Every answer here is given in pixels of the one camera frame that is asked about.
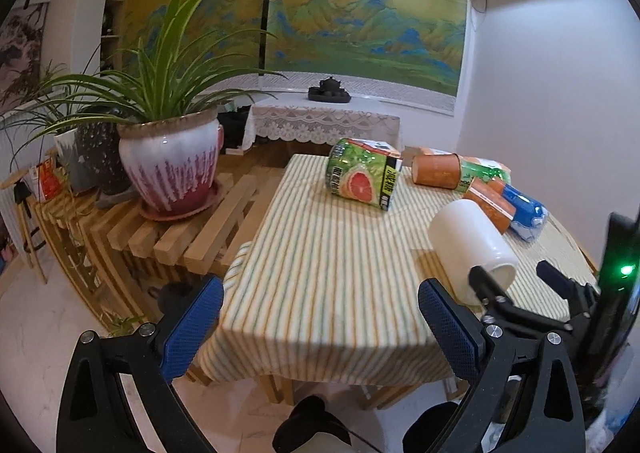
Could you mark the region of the white ceramic cup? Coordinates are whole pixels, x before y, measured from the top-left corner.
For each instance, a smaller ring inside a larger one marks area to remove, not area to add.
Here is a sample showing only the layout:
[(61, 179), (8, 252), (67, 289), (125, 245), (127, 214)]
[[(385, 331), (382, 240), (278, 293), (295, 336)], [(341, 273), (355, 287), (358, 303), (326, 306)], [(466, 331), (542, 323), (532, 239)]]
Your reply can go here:
[(469, 283), (475, 265), (480, 265), (504, 291), (515, 280), (518, 257), (476, 202), (458, 199), (442, 207), (427, 234), (459, 303), (480, 306)]

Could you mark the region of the orange paper cup near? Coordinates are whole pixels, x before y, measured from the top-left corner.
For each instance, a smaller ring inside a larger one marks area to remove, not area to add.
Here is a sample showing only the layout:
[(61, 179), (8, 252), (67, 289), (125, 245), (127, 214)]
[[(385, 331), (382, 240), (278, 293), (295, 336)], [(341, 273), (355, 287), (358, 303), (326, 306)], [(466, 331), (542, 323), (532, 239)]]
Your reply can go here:
[(509, 230), (515, 207), (483, 180), (474, 178), (462, 198), (475, 202), (500, 234)]

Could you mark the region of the green tea bottle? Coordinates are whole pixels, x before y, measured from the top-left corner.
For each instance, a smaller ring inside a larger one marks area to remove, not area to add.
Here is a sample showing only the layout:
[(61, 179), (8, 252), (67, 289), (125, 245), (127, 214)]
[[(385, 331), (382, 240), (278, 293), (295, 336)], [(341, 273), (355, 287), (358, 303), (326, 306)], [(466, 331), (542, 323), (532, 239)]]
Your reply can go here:
[(480, 179), (484, 183), (488, 183), (492, 179), (500, 179), (507, 184), (511, 183), (511, 173), (509, 170), (503, 169), (501, 166), (487, 166), (485, 164), (477, 164), (464, 158), (459, 159), (460, 179), (456, 186), (456, 191), (464, 193), (469, 190), (471, 182), (474, 179)]

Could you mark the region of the wooden slatted bench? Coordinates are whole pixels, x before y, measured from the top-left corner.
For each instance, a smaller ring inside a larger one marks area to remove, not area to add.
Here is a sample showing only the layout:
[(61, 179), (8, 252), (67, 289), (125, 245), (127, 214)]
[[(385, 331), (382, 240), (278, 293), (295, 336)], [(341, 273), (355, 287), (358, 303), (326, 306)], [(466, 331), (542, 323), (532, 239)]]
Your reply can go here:
[(112, 331), (128, 320), (157, 321), (157, 293), (167, 283), (224, 277), (254, 239), (282, 176), (267, 167), (240, 179), (223, 173), (213, 206), (181, 221), (146, 219), (134, 199), (100, 208), (93, 194), (62, 193), (29, 206), (67, 280)]

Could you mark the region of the striped tablecloth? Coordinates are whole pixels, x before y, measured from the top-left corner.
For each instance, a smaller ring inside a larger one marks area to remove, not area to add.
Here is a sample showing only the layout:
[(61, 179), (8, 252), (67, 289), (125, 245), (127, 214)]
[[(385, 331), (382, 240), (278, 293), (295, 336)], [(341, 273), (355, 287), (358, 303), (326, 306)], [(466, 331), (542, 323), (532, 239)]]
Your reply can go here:
[(443, 279), (427, 236), (457, 194), (399, 173), (389, 210), (331, 194), (326, 158), (286, 166), (254, 239), (224, 278), (224, 305), (198, 363), (217, 381), (414, 386), (450, 376), (419, 307)]

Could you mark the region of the green grapefruit drink carton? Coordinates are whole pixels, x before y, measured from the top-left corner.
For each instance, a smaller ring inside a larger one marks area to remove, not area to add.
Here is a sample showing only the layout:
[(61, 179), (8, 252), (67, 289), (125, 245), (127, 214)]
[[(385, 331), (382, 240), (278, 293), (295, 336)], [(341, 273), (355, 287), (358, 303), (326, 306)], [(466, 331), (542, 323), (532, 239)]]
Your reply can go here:
[(333, 195), (388, 211), (401, 168), (401, 155), (390, 144), (344, 138), (332, 147), (328, 157), (326, 189)]

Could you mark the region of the black teapot set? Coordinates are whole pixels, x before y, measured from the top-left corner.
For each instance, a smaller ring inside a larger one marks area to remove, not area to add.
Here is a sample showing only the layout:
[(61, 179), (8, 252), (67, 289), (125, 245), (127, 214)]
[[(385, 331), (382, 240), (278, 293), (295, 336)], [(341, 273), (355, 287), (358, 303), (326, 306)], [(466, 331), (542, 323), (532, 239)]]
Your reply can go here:
[(342, 84), (333, 77), (320, 80), (318, 86), (310, 87), (307, 98), (309, 101), (323, 103), (349, 103), (352, 99)]

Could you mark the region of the lace covered side table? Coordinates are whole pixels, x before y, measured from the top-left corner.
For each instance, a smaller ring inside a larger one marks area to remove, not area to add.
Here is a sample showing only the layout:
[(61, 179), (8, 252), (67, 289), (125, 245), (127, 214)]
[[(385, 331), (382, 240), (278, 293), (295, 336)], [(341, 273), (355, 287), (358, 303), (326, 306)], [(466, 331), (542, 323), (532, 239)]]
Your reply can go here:
[(400, 117), (384, 103), (372, 98), (321, 103), (300, 93), (267, 96), (250, 106), (242, 150), (249, 150), (257, 138), (328, 145), (350, 138), (382, 141), (396, 150), (405, 146)]

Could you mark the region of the red white ceramic flowerpot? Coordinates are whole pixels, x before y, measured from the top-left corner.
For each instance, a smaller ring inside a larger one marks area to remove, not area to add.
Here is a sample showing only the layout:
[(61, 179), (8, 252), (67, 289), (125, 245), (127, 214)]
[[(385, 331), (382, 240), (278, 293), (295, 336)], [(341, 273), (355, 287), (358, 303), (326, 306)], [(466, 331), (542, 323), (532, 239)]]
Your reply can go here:
[(121, 124), (118, 133), (120, 160), (150, 216), (179, 220), (212, 205), (224, 139), (215, 109)]

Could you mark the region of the dark flowerpot behind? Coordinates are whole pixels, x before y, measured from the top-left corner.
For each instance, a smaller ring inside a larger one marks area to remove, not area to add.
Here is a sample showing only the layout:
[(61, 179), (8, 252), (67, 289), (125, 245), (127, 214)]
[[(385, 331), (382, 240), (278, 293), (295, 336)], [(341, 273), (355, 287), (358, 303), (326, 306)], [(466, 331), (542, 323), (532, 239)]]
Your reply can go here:
[(124, 193), (131, 185), (120, 159), (119, 140), (116, 124), (110, 122), (82, 124), (77, 130), (79, 153), (105, 195)]

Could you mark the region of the landscape painting right panel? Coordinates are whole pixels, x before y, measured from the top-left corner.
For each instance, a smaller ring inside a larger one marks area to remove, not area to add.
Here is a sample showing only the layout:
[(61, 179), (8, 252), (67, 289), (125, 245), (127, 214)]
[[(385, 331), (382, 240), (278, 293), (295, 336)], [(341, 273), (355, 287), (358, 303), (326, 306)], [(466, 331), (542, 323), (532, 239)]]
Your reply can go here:
[(269, 0), (266, 66), (454, 95), (466, 0)]

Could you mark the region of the black bag on floor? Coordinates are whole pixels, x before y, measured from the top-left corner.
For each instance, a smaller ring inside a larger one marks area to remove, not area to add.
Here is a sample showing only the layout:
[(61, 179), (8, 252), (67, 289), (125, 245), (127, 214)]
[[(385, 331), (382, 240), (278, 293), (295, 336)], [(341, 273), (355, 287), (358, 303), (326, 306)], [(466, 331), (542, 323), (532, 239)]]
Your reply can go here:
[(248, 116), (250, 116), (250, 106), (241, 106), (235, 110), (218, 113), (217, 119), (224, 130), (224, 144), (222, 144), (224, 153), (228, 153), (229, 150), (246, 152), (250, 149), (252, 143), (245, 141)]

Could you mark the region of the green spider plant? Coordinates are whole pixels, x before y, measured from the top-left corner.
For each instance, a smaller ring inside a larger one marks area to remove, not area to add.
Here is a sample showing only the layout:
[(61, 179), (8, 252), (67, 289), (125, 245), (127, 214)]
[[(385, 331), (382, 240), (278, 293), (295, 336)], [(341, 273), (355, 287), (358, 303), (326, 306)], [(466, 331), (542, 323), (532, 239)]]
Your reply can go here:
[(269, 35), (247, 28), (217, 38), (207, 31), (189, 41), (186, 28), (206, 0), (169, 0), (154, 46), (139, 43), (128, 53), (134, 71), (109, 69), (95, 74), (55, 75), (53, 98), (40, 103), (48, 116), (42, 133), (65, 132), (82, 124), (149, 124), (203, 113), (234, 98), (251, 98), (253, 89), (224, 88), (236, 77), (267, 75), (267, 69), (236, 64), (241, 53), (217, 52), (218, 46), (238, 35)]

